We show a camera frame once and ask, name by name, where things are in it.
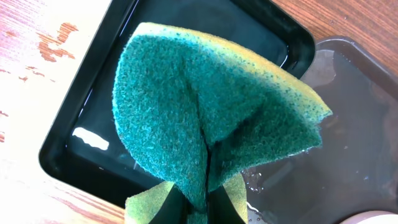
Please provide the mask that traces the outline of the white plate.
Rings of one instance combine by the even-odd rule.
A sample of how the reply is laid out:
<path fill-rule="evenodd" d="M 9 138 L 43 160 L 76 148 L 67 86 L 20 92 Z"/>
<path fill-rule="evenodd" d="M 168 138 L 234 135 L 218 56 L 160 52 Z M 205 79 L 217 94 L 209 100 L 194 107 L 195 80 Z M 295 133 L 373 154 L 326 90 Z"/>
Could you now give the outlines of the white plate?
<path fill-rule="evenodd" d="M 373 210 L 353 215 L 340 224 L 398 224 L 398 214 Z"/>

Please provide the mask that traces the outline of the green yellow sponge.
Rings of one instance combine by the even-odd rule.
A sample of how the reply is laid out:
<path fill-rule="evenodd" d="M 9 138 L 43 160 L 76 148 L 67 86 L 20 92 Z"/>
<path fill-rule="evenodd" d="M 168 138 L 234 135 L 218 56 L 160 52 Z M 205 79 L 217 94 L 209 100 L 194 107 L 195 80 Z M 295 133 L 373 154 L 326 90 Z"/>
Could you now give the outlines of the green yellow sponge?
<path fill-rule="evenodd" d="M 116 132 L 161 183 L 126 200 L 126 223 L 149 223 L 173 186 L 187 223 L 208 223 L 208 194 L 223 186 L 248 220 L 241 171 L 322 144 L 331 109 L 298 78 L 215 35 L 140 23 L 118 62 Z"/>

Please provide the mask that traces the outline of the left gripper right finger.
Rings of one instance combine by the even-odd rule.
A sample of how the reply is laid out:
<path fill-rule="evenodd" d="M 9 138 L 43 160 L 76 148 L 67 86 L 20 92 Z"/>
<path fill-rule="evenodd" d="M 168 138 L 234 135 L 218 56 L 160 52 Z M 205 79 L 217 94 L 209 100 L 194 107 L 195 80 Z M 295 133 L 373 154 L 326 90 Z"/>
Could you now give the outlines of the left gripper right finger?
<path fill-rule="evenodd" d="M 208 224 L 245 224 L 223 186 L 208 194 Z"/>

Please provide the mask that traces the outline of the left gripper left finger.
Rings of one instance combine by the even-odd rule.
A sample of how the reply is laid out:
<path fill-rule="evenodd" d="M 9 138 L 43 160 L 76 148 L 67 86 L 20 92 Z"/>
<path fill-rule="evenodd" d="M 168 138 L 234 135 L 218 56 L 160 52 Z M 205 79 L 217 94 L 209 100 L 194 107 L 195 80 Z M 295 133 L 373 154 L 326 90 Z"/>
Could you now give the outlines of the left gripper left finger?
<path fill-rule="evenodd" d="M 186 224 L 187 214 L 188 200 L 177 187 L 173 186 L 149 224 Z"/>

